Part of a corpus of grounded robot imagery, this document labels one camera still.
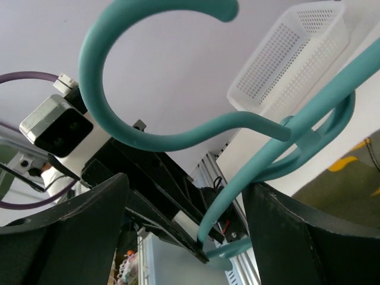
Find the white wall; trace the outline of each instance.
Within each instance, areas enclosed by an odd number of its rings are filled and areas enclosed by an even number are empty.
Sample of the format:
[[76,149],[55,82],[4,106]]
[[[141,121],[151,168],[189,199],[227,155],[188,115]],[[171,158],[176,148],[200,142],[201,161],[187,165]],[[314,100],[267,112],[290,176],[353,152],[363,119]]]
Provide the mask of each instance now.
[[[0,0],[0,74],[36,70],[78,78],[86,31],[112,0]],[[227,89],[268,29],[289,6],[310,0],[239,0],[232,23],[194,12],[168,12],[133,26],[106,63],[104,86],[115,112],[147,131],[175,134],[233,111]],[[18,125],[55,89],[40,81],[0,88],[1,119]],[[171,156],[188,172],[228,132]]]
[[[380,37],[380,23],[364,40],[349,62]],[[380,72],[356,90],[354,115],[344,131],[300,169],[282,178],[269,181],[275,189],[293,195],[317,177],[362,139],[380,128]],[[217,160],[227,180],[265,144],[268,139],[250,130],[241,130]]]
[[[34,202],[39,202],[48,198],[47,193],[38,193],[35,190],[31,189],[30,186],[24,182],[14,179],[8,193],[4,196],[2,201],[14,203],[14,204],[29,204]],[[38,213],[54,204],[49,204],[44,207],[40,207],[33,210],[23,210],[23,211],[14,211],[0,208],[0,226],[4,226],[11,221],[30,216],[32,214]]]

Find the teal cable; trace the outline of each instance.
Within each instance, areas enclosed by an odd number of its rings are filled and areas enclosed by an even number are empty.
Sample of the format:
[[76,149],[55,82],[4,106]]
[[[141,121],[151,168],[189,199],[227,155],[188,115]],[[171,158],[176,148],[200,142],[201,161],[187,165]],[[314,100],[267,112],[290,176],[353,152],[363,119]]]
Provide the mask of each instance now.
[[206,212],[198,230],[198,240],[205,242],[214,222],[232,201],[274,160],[280,157],[306,131],[333,110],[349,94],[380,69],[380,39],[339,72],[309,103],[286,125],[292,137],[286,142],[271,139],[219,193]]
[[208,251],[206,254],[208,258],[213,258],[221,254],[229,254],[232,255],[231,257],[234,257],[235,255],[245,252],[251,247],[251,239],[249,237],[245,237],[244,239],[240,239],[219,248],[213,249],[212,251]]
[[303,166],[319,150],[322,150],[330,141],[340,134],[350,122],[355,107],[355,92],[342,101],[315,132],[325,136],[327,140],[320,140],[310,145],[310,150],[302,152],[297,148],[285,158],[276,161],[262,171],[252,182],[270,181],[288,175]]
[[241,127],[253,129],[278,140],[288,140],[289,129],[251,112],[221,115],[191,131],[177,135],[140,132],[116,116],[106,100],[102,84],[107,54],[119,36],[137,21],[157,12],[178,9],[204,12],[221,21],[230,21],[238,12],[238,3],[235,0],[116,0],[113,2],[90,29],[79,58],[81,94],[96,122],[122,143],[147,151],[182,150],[229,129]]
[[[103,68],[108,52],[126,29],[143,18],[171,10],[199,11],[221,21],[231,21],[238,12],[238,3],[235,0],[116,0],[102,13],[85,38],[79,60],[80,86],[84,103],[98,124],[117,140],[143,150],[181,150],[238,127],[250,128],[276,139],[270,140],[251,158],[215,199],[199,227],[198,239],[204,242],[214,222],[244,187],[380,68],[380,42],[377,40],[343,69],[286,127],[252,113],[235,112],[178,135],[145,134],[125,124],[108,105],[102,84]],[[322,135],[318,143],[329,143],[339,132],[335,133]],[[308,160],[319,148],[307,148],[302,155]],[[286,173],[291,165],[294,166],[288,163],[282,171]],[[221,251],[231,257],[242,248],[240,242],[231,243]]]

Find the white ceiling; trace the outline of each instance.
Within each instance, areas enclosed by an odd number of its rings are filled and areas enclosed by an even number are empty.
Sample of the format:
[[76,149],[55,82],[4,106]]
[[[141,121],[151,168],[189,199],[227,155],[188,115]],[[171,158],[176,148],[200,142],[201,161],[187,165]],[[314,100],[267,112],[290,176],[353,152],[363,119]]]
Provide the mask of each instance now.
[[[78,77],[77,58],[90,25],[111,1],[0,0],[0,73],[35,70]],[[303,0],[240,0],[232,23],[194,12],[168,12],[132,27],[106,63],[104,86],[127,123],[175,134],[233,111],[226,92],[244,62],[288,7]],[[46,82],[14,81],[0,88],[3,121],[18,125],[47,96]],[[227,132],[171,156],[188,172]]]

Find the black cable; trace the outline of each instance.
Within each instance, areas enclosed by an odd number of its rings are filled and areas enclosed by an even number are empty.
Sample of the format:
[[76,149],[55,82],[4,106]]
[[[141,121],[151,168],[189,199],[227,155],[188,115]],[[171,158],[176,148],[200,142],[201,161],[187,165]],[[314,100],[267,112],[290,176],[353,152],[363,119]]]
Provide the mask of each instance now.
[[219,188],[222,180],[223,180],[223,178],[221,176],[218,176],[215,178],[215,180],[214,180],[214,189],[215,190]]
[[3,163],[0,163],[0,168],[5,170],[6,172],[12,174],[13,176],[19,178],[19,180],[25,182],[27,185],[29,185],[30,187],[32,187],[34,190],[36,190],[37,192],[41,192],[41,193],[44,193],[45,192],[45,189],[43,187],[41,187],[40,185],[34,183],[33,181],[31,181],[30,179],[27,179],[25,178],[23,175],[17,173],[16,171],[10,169],[8,166],[6,166],[5,164]]
[[203,196],[203,190],[202,189],[198,189],[198,190],[199,190],[199,193],[201,194],[201,200],[202,200],[203,206],[204,206],[204,208],[207,211],[208,210],[208,206],[207,206],[206,200],[204,199],[204,196]]
[[45,188],[45,192],[51,187],[51,186],[53,186],[53,184],[58,180],[58,179],[60,179],[60,178],[64,178],[64,177],[68,177],[67,175],[60,175],[60,176],[58,176],[56,179],[54,179],[52,182],[50,182],[49,184],[48,184],[48,186]]
[[183,185],[184,185],[184,190],[185,190],[185,194],[186,194],[186,198],[189,200],[189,202],[191,202],[191,198],[190,198],[190,193],[189,193],[189,188],[188,188],[188,184],[186,182],[186,177],[183,177]]
[[376,159],[376,156],[375,156],[375,153],[373,152],[372,146],[367,142],[367,139],[365,139],[364,142],[366,143],[366,146],[367,146],[367,149],[368,149],[368,152],[369,152],[369,155],[372,159],[373,164],[375,165],[378,172],[380,172],[380,164]]
[[51,166],[53,166],[56,170],[61,172],[62,174],[69,176],[75,180],[80,180],[80,178],[75,175],[72,171],[70,171],[68,168],[66,168],[59,160],[53,155],[48,153],[47,154],[47,161]]

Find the perforated basket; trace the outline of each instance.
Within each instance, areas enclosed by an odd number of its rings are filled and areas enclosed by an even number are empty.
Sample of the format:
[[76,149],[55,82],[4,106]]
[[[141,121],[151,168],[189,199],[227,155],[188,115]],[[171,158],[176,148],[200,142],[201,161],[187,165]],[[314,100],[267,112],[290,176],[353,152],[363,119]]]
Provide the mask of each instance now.
[[343,2],[305,3],[275,23],[230,87],[237,110],[289,116],[349,43]]

